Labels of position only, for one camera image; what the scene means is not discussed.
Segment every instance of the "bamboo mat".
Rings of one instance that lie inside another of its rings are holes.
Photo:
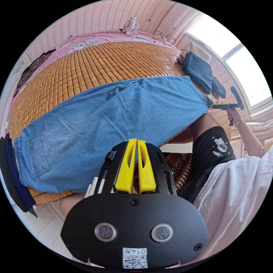
[[[179,54],[179,50],[143,42],[104,43],[70,53],[48,65],[18,96],[10,114],[10,137],[15,139],[32,121],[89,88],[132,78],[185,76],[176,61]],[[209,97],[217,100],[213,94]],[[37,204],[73,193],[29,191]]]

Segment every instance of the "leg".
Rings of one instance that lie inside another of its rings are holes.
[[[193,203],[215,166],[236,157],[224,129],[213,115],[202,115],[191,125],[191,130],[191,173],[186,184],[177,191],[177,195]]]
[[[168,144],[195,142],[203,132],[215,126],[221,126],[219,121],[212,114],[205,113],[187,129],[170,140]]]
[[[68,215],[69,211],[83,198],[85,193],[75,193],[67,196],[60,201],[60,210],[64,218]]]
[[[217,164],[236,159],[224,129],[212,114],[203,114],[191,125],[191,130],[193,133],[191,175],[203,173]]]

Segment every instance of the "black shorts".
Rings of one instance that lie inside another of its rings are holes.
[[[193,144],[191,174],[177,195],[193,203],[215,166],[234,159],[224,129],[220,126],[208,129]]]

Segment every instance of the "white fan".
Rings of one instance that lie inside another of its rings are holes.
[[[123,27],[123,30],[121,32],[130,34],[135,32],[139,28],[139,23],[136,21],[136,17],[131,17]]]

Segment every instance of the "white shirt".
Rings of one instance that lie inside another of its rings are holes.
[[[273,146],[262,157],[217,165],[193,205],[202,214],[210,240],[193,262],[230,245],[259,210],[273,178]]]

